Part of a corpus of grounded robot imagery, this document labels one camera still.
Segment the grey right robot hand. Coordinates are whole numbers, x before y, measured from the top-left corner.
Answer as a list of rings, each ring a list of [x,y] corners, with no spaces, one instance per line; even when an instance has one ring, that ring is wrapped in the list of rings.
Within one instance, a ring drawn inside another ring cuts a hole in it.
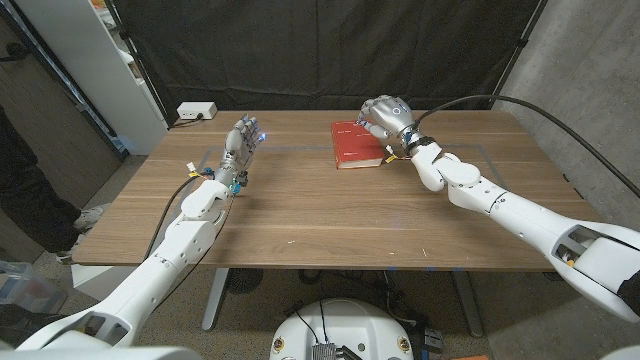
[[[380,140],[398,138],[408,154],[412,154],[417,146],[427,146],[433,142],[432,138],[417,129],[410,107],[398,97],[381,95],[366,100],[355,123]]]

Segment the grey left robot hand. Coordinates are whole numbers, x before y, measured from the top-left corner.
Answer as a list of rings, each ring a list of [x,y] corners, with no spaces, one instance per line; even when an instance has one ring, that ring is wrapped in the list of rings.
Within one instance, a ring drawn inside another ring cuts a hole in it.
[[[230,187],[241,182],[257,147],[266,139],[255,117],[245,114],[226,136],[223,156],[214,171],[215,180]]]

